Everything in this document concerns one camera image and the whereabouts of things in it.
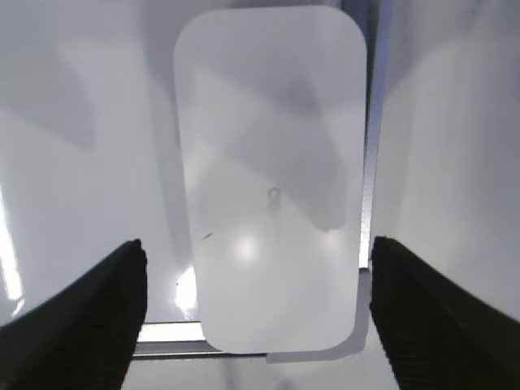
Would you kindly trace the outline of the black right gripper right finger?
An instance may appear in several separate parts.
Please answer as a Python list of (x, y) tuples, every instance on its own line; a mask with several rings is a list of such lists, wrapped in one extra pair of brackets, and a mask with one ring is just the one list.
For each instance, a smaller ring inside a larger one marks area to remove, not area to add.
[(517, 389), (519, 323), (392, 238), (375, 238), (370, 312), (401, 389)]

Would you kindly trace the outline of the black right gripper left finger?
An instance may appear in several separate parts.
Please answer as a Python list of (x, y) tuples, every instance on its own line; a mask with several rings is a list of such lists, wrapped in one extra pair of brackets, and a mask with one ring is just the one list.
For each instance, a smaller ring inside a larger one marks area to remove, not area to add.
[(3, 389), (119, 389), (147, 311), (147, 258), (123, 243), (62, 292), (1, 327)]

